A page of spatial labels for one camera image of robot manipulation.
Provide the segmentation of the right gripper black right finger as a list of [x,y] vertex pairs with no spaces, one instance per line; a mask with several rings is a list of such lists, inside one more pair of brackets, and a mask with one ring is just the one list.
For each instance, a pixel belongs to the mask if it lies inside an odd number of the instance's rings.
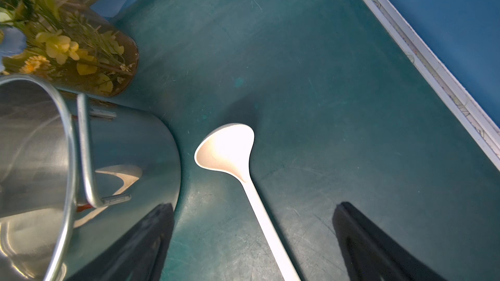
[[349,202],[335,208],[333,227],[350,280],[443,280]]

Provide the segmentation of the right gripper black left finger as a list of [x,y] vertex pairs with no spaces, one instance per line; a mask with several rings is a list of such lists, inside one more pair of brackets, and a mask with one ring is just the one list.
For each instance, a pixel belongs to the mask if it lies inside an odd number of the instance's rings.
[[69,280],[160,280],[173,229],[172,204],[160,204]]

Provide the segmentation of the stainless steel pot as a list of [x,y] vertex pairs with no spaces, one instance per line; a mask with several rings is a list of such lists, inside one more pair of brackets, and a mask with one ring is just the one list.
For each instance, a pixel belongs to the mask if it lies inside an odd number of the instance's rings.
[[181,165],[152,114],[1,78],[1,279],[69,280],[160,204]]

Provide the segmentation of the beige plastic ladle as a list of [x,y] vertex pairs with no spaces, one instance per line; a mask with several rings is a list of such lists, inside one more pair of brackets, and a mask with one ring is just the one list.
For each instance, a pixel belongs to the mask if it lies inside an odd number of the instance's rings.
[[204,138],[195,151],[194,160],[203,169],[232,175],[241,183],[283,279],[299,280],[299,274],[251,179],[249,160],[254,142],[255,133],[250,126],[226,124]]

